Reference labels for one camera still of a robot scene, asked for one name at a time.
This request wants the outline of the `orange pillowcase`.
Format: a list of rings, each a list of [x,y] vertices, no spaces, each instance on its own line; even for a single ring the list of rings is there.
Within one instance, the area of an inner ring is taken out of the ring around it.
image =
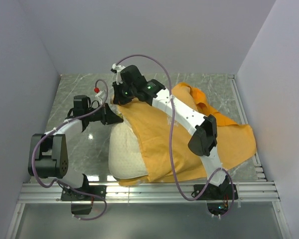
[[[217,151],[224,168],[232,169],[256,153],[252,128],[219,113],[209,105],[206,95],[200,89],[182,82],[172,92],[190,108],[204,115],[215,116]],[[137,99],[118,106],[117,110],[131,124],[148,171],[148,176],[130,180],[117,179],[121,185],[167,183],[206,177],[200,158],[187,146],[191,136],[182,125],[171,123],[170,116]]]

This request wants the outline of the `cream quilted pillow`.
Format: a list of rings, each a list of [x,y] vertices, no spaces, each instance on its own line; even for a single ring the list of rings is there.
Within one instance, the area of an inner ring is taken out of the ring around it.
[[[108,164],[110,173],[119,180],[148,176],[138,139],[126,118],[111,129]]]

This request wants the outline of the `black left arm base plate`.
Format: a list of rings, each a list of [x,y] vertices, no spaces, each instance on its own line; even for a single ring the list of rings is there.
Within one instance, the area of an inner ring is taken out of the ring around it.
[[[92,185],[85,190],[63,188],[61,201],[78,202],[78,201],[102,201],[106,197],[107,186]]]

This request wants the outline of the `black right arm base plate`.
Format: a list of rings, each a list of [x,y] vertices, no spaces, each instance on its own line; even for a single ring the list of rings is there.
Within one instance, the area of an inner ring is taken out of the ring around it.
[[[237,200],[238,193],[236,185],[229,183],[223,189],[216,187],[212,184],[208,184],[205,191],[200,195],[200,192],[204,189],[206,184],[194,184],[193,185],[193,192],[191,193],[191,201],[195,201],[197,197],[198,201],[217,201],[217,200]]]

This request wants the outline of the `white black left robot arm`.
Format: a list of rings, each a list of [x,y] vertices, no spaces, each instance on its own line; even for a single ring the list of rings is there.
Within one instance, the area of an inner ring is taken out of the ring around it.
[[[124,121],[103,99],[97,100],[97,103],[97,108],[94,108],[88,96],[75,96],[73,107],[61,126],[31,137],[27,167],[29,175],[36,179],[52,179],[62,187],[63,196],[68,201],[88,201],[94,192],[85,174],[70,169],[67,143],[91,122],[112,125]]]

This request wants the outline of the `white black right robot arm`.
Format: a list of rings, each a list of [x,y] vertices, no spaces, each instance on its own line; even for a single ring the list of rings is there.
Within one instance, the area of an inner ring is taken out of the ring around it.
[[[234,189],[232,179],[218,156],[217,123],[213,115],[205,116],[190,108],[159,81],[147,81],[135,65],[113,64],[111,71],[117,77],[112,84],[115,104],[125,105],[137,98],[170,116],[172,122],[178,122],[190,134],[187,146],[200,158],[207,173],[207,182],[197,199],[201,196],[221,199],[227,189]]]

